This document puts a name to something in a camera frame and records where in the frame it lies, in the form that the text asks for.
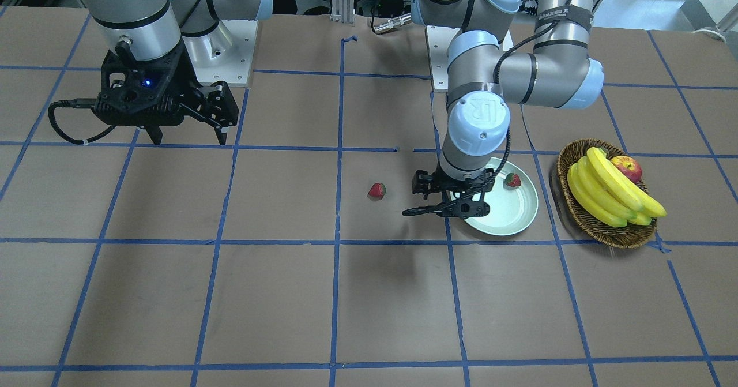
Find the bunch of bananas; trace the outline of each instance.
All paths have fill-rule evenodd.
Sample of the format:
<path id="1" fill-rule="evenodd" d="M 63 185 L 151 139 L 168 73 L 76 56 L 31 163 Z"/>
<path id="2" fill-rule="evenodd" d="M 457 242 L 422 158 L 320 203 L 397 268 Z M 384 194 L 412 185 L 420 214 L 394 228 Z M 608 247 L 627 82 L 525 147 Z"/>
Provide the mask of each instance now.
<path id="1" fill-rule="evenodd" d="M 653 217 L 667 211 L 654 198 L 631 182 L 600 148 L 587 154 L 569 168 L 567 182 L 574 198 L 588 213 L 611 227 L 651 224 Z"/>

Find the blue tape grid line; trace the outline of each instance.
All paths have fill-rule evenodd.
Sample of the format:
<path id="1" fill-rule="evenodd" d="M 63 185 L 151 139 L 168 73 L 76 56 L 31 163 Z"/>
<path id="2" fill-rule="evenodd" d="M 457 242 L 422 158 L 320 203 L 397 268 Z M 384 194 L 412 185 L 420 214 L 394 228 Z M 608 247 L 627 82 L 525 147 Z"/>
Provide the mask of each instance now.
<path id="1" fill-rule="evenodd" d="M 598 387 L 597 375 L 595 374 L 595 366 L 592 361 L 592 355 L 590 353 L 589 343 L 587 342 L 587 335 L 585 334 L 585 326 L 582 322 L 582 314 L 579 313 L 579 303 L 577 303 L 577 295 L 574 293 L 574 284 L 571 281 L 571 274 L 569 274 L 569 266 L 566 263 L 566 256 L 564 255 L 564 247 L 562 246 L 561 239 L 559 238 L 559 232 L 556 229 L 556 221 L 554 220 L 554 209 L 551 208 L 551 202 L 548 198 L 548 190 L 546 189 L 546 181 L 543 176 L 543 170 L 541 169 L 541 163 L 538 159 L 536 147 L 530 142 L 530 150 L 533 151 L 533 161 L 536 164 L 536 171 L 538 172 L 538 180 L 541 185 L 541 191 L 543 192 L 543 201 L 546 203 L 546 211 L 548 211 L 548 219 L 551 222 L 551 231 L 553 232 L 553 239 L 556 242 L 556 248 L 559 250 L 559 261 L 564 271 L 564 278 L 566 279 L 566 286 L 569 290 L 569 298 L 571 299 L 571 305 L 574 309 L 574 318 L 577 319 L 577 328 L 579 329 L 579 336 L 582 338 L 582 348 L 585 351 L 585 359 L 587 367 L 590 370 L 590 378 L 592 379 L 593 387 Z"/>
<path id="2" fill-rule="evenodd" d="M 713 362 L 738 361 L 738 355 L 713 355 Z M 605 356 L 592 358 L 595 364 L 620 363 L 704 363 L 702 355 L 672 356 Z M 336 366 L 339 369 L 412 369 L 438 367 L 503 367 L 503 366 L 572 366 L 587 364 L 586 358 L 542 358 L 529 360 L 460 360 L 447 361 L 368 361 L 357 363 L 221 363 L 201 364 L 199 371 L 243 371 L 243 370 L 326 370 Z M 64 366 L 63 372 L 82 371 L 192 371 L 193 364 L 103 364 Z M 0 366 L 2 372 L 50 372 L 57 366 Z"/>
<path id="3" fill-rule="evenodd" d="M 19 146 L 25 142 L 0 140 L 0 146 Z M 69 142 L 30 142 L 29 146 L 78 146 Z M 123 142 L 93 142 L 88 146 L 93 148 L 127 148 L 129 143 Z M 163 143 L 161 145 L 153 145 L 153 143 L 138 142 L 134 144 L 135 148 L 183 148 L 183 149 L 232 149 L 233 145 L 214 145 L 214 144 L 188 144 L 188 143 Z M 332 146 L 286 146 L 286 145 L 238 145 L 239 149 L 250 149 L 256 151 L 326 151 L 337 152 L 338 148 Z M 361 147 L 343 147 L 344 152 L 398 152 L 398 148 L 361 148 Z M 417 153 L 435 153 L 435 149 L 431 148 L 415 148 L 413 152 Z M 504 151 L 496 150 L 495 154 L 502 154 Z M 532 151 L 525 149 L 511 149 L 511 155 L 532 155 Z M 558 155 L 559 151 L 536 151 L 538 155 Z M 708 154 L 708 153 L 649 153 L 649 152 L 632 152 L 631 156 L 645 156 L 657 158 L 704 158 L 704 159 L 738 159 L 738 155 L 728 154 Z"/>
<path id="4" fill-rule="evenodd" d="M 339 240 L 341 245 L 446 245 L 447 240 Z M 567 245 L 598 245 L 596 240 L 558 241 Z M 214 240 L 179 240 L 176 238 L 45 238 L 45 237 L 0 237 L 0 243 L 60 243 L 61 245 L 213 245 Z M 333 245 L 335 240 L 221 240 L 221 245 Z M 454 246 L 553 246 L 556 240 L 451 240 Z M 663 240 L 672 246 L 738 247 L 738 242 L 709 242 L 689 240 Z"/>
<path id="5" fill-rule="evenodd" d="M 715 368 L 712 365 L 712 359 L 710 358 L 710 355 L 707 352 L 707 347 L 705 347 L 705 342 L 702 339 L 702 335 L 699 332 L 699 328 L 696 325 L 696 321 L 694 321 L 694 315 L 691 312 L 690 303 L 687 302 L 687 297 L 684 294 L 684 289 L 682 289 L 682 284 L 679 282 L 679 277 L 677 277 L 677 271 L 674 268 L 674 264 L 672 263 L 671 260 L 667 260 L 667 264 L 669 264 L 669 271 L 672 272 L 672 278 L 674 279 L 674 284 L 677 286 L 677 290 L 679 291 L 679 297 L 682 300 L 684 309 L 687 313 L 687 316 L 690 318 L 690 323 L 691 323 L 692 329 L 694 330 L 694 335 L 696 336 L 696 340 L 699 343 L 699 348 L 702 350 L 703 360 L 707 363 L 707 367 L 710 369 L 710 374 L 712 376 L 712 380 L 715 382 L 715 387 L 720 387 L 720 380 L 717 379 Z"/>
<path id="6" fill-rule="evenodd" d="M 714 151 L 712 149 L 712 146 L 709 143 L 709 140 L 707 140 L 707 137 L 705 135 L 705 132 L 702 130 L 702 127 L 699 126 L 699 122 L 696 119 L 696 116 L 694 115 L 694 112 L 692 111 L 690 104 L 687 102 L 686 98 L 684 97 L 684 93 L 682 92 L 682 89 L 680 88 L 679 83 L 677 82 L 676 77 L 674 77 L 674 74 L 672 73 L 672 69 L 669 68 L 669 64 L 667 64 L 666 59 L 664 58 L 664 55 L 661 53 L 661 49 L 658 47 L 658 44 L 656 43 L 656 39 L 654 39 L 653 34 L 651 31 L 646 31 L 648 33 L 649 39 L 651 40 L 651 43 L 653 44 L 653 47 L 656 49 L 656 53 L 658 53 L 658 57 L 661 59 L 661 63 L 664 64 L 664 68 L 666 68 L 667 72 L 669 73 L 669 77 L 671 77 L 672 82 L 674 82 L 674 86 L 677 88 L 677 92 L 679 93 L 679 96 L 682 98 L 682 101 L 687 109 L 688 112 L 690 112 L 691 119 L 694 123 L 694 127 L 699 131 L 699 135 L 702 137 L 702 140 L 704 140 L 705 146 L 707 146 L 708 151 L 711 155 L 714 155 Z M 730 181 L 728 180 L 727 175 L 725 175 L 725 171 L 722 169 L 722 165 L 720 164 L 720 161 L 717 158 L 714 158 L 715 164 L 717 164 L 717 168 L 720 170 L 720 174 L 722 174 L 723 179 L 725 179 L 725 184 L 728 185 L 728 188 L 730 189 L 731 193 L 733 193 L 733 198 L 738 201 L 738 196 L 736 196 L 735 190 L 733 190 L 733 186 L 731 185 Z M 682 285 L 680 284 L 679 277 L 677 277 L 676 269 L 674 268 L 674 264 L 671 260 L 667 260 L 667 264 L 669 265 L 669 271 L 672 274 L 672 277 L 674 279 L 674 283 L 677 287 L 677 290 L 679 292 L 679 297 L 682 300 L 682 304 L 684 306 L 684 309 L 687 313 L 687 316 L 690 318 L 690 323 L 692 326 L 692 329 L 694 330 L 694 335 L 696 336 L 696 339 L 698 340 L 699 347 L 702 350 L 704 359 L 707 363 L 707 366 L 710 370 L 710 374 L 712 376 L 712 380 L 715 383 L 715 387 L 720 387 L 720 380 L 717 379 L 717 374 L 715 373 L 715 368 L 712 365 L 712 361 L 710 358 L 709 353 L 707 352 L 707 348 L 705 347 L 705 342 L 702 339 L 702 335 L 699 332 L 698 325 L 696 324 L 696 320 L 694 319 L 694 315 L 691 312 L 690 304 L 687 302 L 687 298 L 684 294 L 684 290 L 682 289 Z"/>
<path id="7" fill-rule="evenodd" d="M 435 109 L 433 108 L 433 97 L 434 92 L 433 90 L 430 91 L 430 111 L 431 111 L 431 117 L 433 120 L 433 137 L 435 140 L 435 154 L 440 157 L 441 149 L 440 149 L 440 136 L 438 134 L 438 129 L 435 125 L 435 114 L 433 113 Z M 446 200 L 446 193 L 441 194 L 443 196 L 443 200 Z M 458 290 L 458 279 L 456 278 L 456 260 L 454 259 L 454 242 L 453 238 L 451 237 L 451 222 L 448 217 L 443 218 L 443 226 L 446 229 L 446 247 L 449 251 L 449 269 L 450 269 L 450 276 L 451 276 L 451 293 L 453 293 L 454 298 L 454 314 L 456 316 L 456 329 L 458 330 L 458 337 L 459 337 L 459 349 L 461 350 L 461 363 L 462 363 L 462 371 L 464 372 L 464 387 L 471 387 L 472 385 L 472 379 L 469 376 L 469 358 L 466 354 L 466 345 L 464 345 L 464 321 L 461 319 L 461 301 L 459 300 L 459 290 Z"/>
<path id="8" fill-rule="evenodd" d="M 110 224 L 110 218 L 113 215 L 113 210 L 115 208 L 115 203 L 118 200 L 118 195 L 121 193 L 121 187 L 123 185 L 123 180 L 126 177 L 126 171 L 129 169 L 129 165 L 131 163 L 131 157 L 134 153 L 134 146 L 133 144 L 138 139 L 138 132 L 134 133 L 133 139 L 131 139 L 131 146 L 129 147 L 129 152 L 126 155 L 126 161 L 123 163 L 123 167 L 121 169 L 121 174 L 118 176 L 118 183 L 115 185 L 115 190 L 113 192 L 113 196 L 110 200 L 110 205 L 108 206 L 108 212 L 105 215 L 105 221 L 103 221 L 103 228 L 100 230 L 100 240 L 105 238 L 105 234 L 108 231 L 108 225 Z M 61 356 L 59 356 L 59 363 L 57 365 L 57 368 L 54 372 L 54 378 L 52 380 L 52 387 L 56 387 L 59 384 L 59 378 L 61 377 L 61 371 L 64 369 L 64 365 L 66 363 L 66 357 L 69 355 L 69 348 L 71 347 L 71 340 L 74 337 L 74 332 L 77 329 L 77 324 L 80 320 L 80 315 L 82 314 L 82 307 L 85 303 L 85 298 L 87 297 L 87 290 L 89 290 L 90 282 L 92 281 L 92 274 L 95 271 L 95 266 L 97 265 L 97 259 L 100 256 L 100 249 L 103 247 L 102 242 L 98 242 L 95 245 L 95 252 L 92 254 L 92 260 L 90 260 L 89 267 L 87 269 L 87 275 L 85 276 L 84 284 L 82 285 L 82 292 L 80 293 L 79 300 L 77 301 L 77 307 L 74 309 L 74 316 L 72 316 L 71 324 L 69 324 L 69 331 L 66 334 L 66 340 L 64 341 L 64 347 L 61 350 Z"/>
<path id="9" fill-rule="evenodd" d="M 656 53 L 658 53 L 658 57 L 661 58 L 661 63 L 664 64 L 664 67 L 667 69 L 667 72 L 669 73 L 669 77 L 672 78 L 672 82 L 674 82 L 675 88 L 677 88 L 677 92 L 679 93 L 679 96 L 682 98 L 682 101 L 684 103 L 684 106 L 686 107 L 687 111 L 690 112 L 690 117 L 692 119 L 692 122 L 694 123 L 694 127 L 699 132 L 699 135 L 702 137 L 703 142 L 705 143 L 705 146 L 707 146 L 707 150 L 710 152 L 710 155 L 712 155 L 712 159 L 714 159 L 715 164 L 717 165 L 717 169 L 720 171 L 720 174 L 722 175 L 722 178 L 725 180 L 725 184 L 728 185 L 728 189 L 733 194 L 733 199 L 738 202 L 738 194 L 736 194 L 735 188 L 733 188 L 733 185 L 730 182 L 730 179 L 728 179 L 727 174 L 725 174 L 725 171 L 722 169 L 722 164 L 720 164 L 719 159 L 714 157 L 715 152 L 712 149 L 712 146 L 710 145 L 709 140 L 707 140 L 707 135 L 705 135 L 704 130 L 702 130 L 702 127 L 699 125 L 698 120 L 696 119 L 696 116 L 694 115 L 694 112 L 691 109 L 690 104 L 686 100 L 686 97 L 684 97 L 684 92 L 682 92 L 682 87 L 677 82 L 676 77 L 674 77 L 674 74 L 672 73 L 672 69 L 669 68 L 669 64 L 667 64 L 667 60 L 664 58 L 664 55 L 661 53 L 661 49 L 658 47 L 658 44 L 656 43 L 656 39 L 654 39 L 653 34 L 651 31 L 646 31 L 648 33 L 649 38 L 651 39 L 651 43 L 653 44 L 653 47 L 656 48 Z"/>
<path id="10" fill-rule="evenodd" d="M 631 84 L 629 82 L 606 82 L 606 87 L 640 87 L 640 88 L 677 88 L 670 84 Z M 680 85 L 690 90 L 738 90 L 738 87 L 721 87 L 720 85 Z"/>
<path id="11" fill-rule="evenodd" d="M 625 140 L 623 139 L 623 135 L 620 132 L 620 127 L 617 126 L 617 121 L 615 120 L 615 114 L 612 113 L 612 108 L 611 106 L 609 106 L 609 101 L 607 101 L 607 96 L 604 93 L 604 89 L 602 89 L 602 91 L 600 92 L 600 95 L 602 97 L 602 102 L 604 103 L 604 107 L 607 109 L 607 114 L 609 114 L 609 119 L 612 122 L 612 127 L 614 127 L 615 133 L 617 134 L 617 140 L 619 140 L 620 142 L 620 147 L 625 153 L 630 153 L 628 152 L 628 147 L 625 145 Z M 656 242 L 648 243 L 648 246 L 653 247 L 662 253 L 671 253 L 671 250 L 667 249 L 666 247 L 664 247 L 664 245 L 662 245 L 661 243 L 662 240 L 658 234 L 658 231 L 654 232 L 654 236 L 656 237 Z"/>
<path id="12" fill-rule="evenodd" d="M 223 208 L 221 209 L 221 219 L 218 223 L 218 234 L 214 241 L 213 249 L 213 265 L 210 269 L 210 281 L 208 281 L 208 294 L 205 297 L 205 308 L 202 313 L 202 321 L 200 324 L 200 335 L 197 340 L 197 350 L 195 351 L 195 364 L 192 370 L 192 378 L 190 379 L 190 387 L 196 387 L 197 377 L 199 374 L 200 361 L 202 360 L 202 350 L 205 348 L 205 335 L 208 332 L 208 319 L 210 318 L 210 306 L 213 303 L 213 290 L 216 286 L 216 274 L 218 272 L 218 261 L 221 253 L 221 243 L 223 241 L 223 229 L 226 224 L 226 214 L 228 213 L 228 206 L 230 202 L 231 190 L 233 188 L 233 176 L 235 175 L 236 162 L 238 160 L 238 144 L 240 143 L 240 137 L 243 134 L 243 118 L 246 116 L 246 109 L 248 104 L 248 88 L 243 93 L 243 104 L 240 109 L 240 124 L 238 124 L 238 132 L 235 135 L 235 146 L 233 147 L 233 154 L 231 160 L 231 172 L 228 180 L 228 189 L 226 195 L 223 198 Z"/>
<path id="13" fill-rule="evenodd" d="M 69 55 L 66 57 L 66 61 L 64 61 L 64 66 L 61 68 L 61 71 L 59 71 L 59 76 L 56 78 L 56 82 L 54 82 L 54 87 L 52 87 L 51 93 L 48 94 L 48 98 L 47 98 L 47 101 L 45 101 L 44 103 L 44 107 L 40 109 L 39 117 L 36 118 L 36 121 L 34 122 L 33 127 L 31 127 L 31 131 L 26 137 L 26 140 L 23 142 L 21 151 L 18 153 L 18 158 L 16 158 L 16 162 L 13 164 L 13 168 L 10 170 L 10 174 L 8 174 L 7 179 L 5 179 L 5 184 L 3 184 L 2 188 L 0 188 L 0 201 L 2 201 L 3 197 L 5 196 L 5 193 L 7 192 L 7 188 L 10 186 L 10 181 L 12 181 L 13 177 L 16 176 L 18 167 L 21 165 L 21 162 L 23 161 L 23 157 L 26 154 L 26 150 L 28 149 L 28 145 L 31 142 L 33 135 L 36 133 L 36 129 L 39 128 L 40 122 L 42 121 L 42 119 L 44 119 L 44 115 L 46 114 L 48 105 L 51 104 L 51 101 L 53 100 L 53 97 L 56 94 L 56 90 L 57 88 L 59 88 L 59 85 L 61 84 L 61 79 L 64 77 L 66 68 L 67 66 L 69 66 L 69 62 L 71 62 L 71 58 L 74 56 L 74 52 L 77 51 L 77 46 L 80 45 L 80 41 L 82 40 L 82 34 L 84 34 L 85 29 L 87 28 L 87 24 L 89 24 L 90 22 L 90 17 L 92 16 L 88 14 L 87 18 L 85 19 L 84 24 L 82 24 L 82 28 L 80 29 L 79 34 L 77 34 L 77 39 L 74 40 L 74 45 L 71 46 L 71 51 L 69 51 Z"/>
<path id="14" fill-rule="evenodd" d="M 340 251 L 341 251 L 341 175 L 343 169 L 343 98 L 345 86 L 346 43 L 358 41 L 356 35 L 341 39 L 340 74 L 338 88 L 338 154 L 336 160 L 336 226 L 334 232 L 333 253 L 333 294 L 330 303 L 330 374 L 329 386 L 336 385 L 336 367 L 338 350 L 338 285 L 340 281 Z"/>

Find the plate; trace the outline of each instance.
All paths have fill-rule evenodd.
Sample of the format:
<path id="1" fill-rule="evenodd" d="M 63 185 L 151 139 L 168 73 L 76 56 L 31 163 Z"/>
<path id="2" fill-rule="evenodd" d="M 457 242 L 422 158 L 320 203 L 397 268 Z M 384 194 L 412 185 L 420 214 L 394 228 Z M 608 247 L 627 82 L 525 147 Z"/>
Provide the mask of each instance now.
<path id="1" fill-rule="evenodd" d="M 500 162 L 500 158 L 492 158 L 487 163 L 487 168 L 497 168 Z M 507 187 L 505 177 L 508 174 L 517 174 L 522 185 L 517 188 Z M 451 193 L 451 200 L 456 198 L 458 193 Z M 484 217 L 469 217 L 464 221 L 485 234 L 518 234 L 527 229 L 538 214 L 536 187 L 528 175 L 509 160 L 496 178 L 491 192 L 484 195 L 484 201 L 490 205 L 490 213 Z"/>

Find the ur logo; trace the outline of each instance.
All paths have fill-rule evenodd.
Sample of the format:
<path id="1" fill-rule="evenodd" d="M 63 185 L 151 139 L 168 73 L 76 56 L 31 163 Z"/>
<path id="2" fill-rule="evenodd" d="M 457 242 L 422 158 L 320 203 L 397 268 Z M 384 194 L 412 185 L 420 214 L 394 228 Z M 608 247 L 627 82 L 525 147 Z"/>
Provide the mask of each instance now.
<path id="1" fill-rule="evenodd" d="M 472 117 L 477 122 L 498 124 L 498 112 L 495 111 L 494 102 L 492 100 L 471 99 L 469 105 L 472 106 Z"/>

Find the metal connector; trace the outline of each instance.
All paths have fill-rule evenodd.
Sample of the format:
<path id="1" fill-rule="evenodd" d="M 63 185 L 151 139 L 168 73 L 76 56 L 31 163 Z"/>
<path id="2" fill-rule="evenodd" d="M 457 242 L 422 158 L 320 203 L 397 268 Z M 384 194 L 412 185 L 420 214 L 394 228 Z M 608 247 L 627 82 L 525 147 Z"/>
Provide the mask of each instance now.
<path id="1" fill-rule="evenodd" d="M 401 16 L 391 18 L 389 21 L 384 22 L 384 24 L 374 26 L 374 33 L 385 34 L 395 28 L 399 28 L 403 25 L 409 24 L 410 22 L 413 22 L 413 19 L 411 19 L 411 14 L 402 14 Z"/>

